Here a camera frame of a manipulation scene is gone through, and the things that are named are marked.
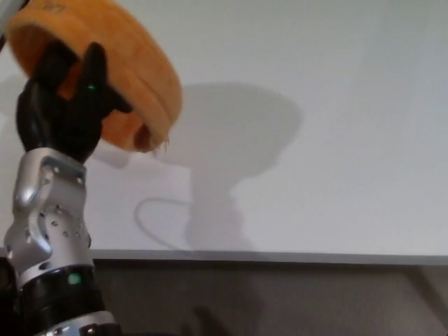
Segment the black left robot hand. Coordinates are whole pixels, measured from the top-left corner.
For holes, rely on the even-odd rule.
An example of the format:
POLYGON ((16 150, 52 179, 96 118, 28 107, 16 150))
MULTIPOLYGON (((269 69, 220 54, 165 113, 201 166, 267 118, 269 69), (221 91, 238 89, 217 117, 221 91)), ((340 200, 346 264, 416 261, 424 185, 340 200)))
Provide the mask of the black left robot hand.
POLYGON ((85 163, 99 143, 103 120, 132 107, 108 84, 105 49, 91 43, 81 59, 73 96, 58 90, 79 58, 60 41, 50 43, 17 99, 16 127, 26 151, 50 148, 85 163))

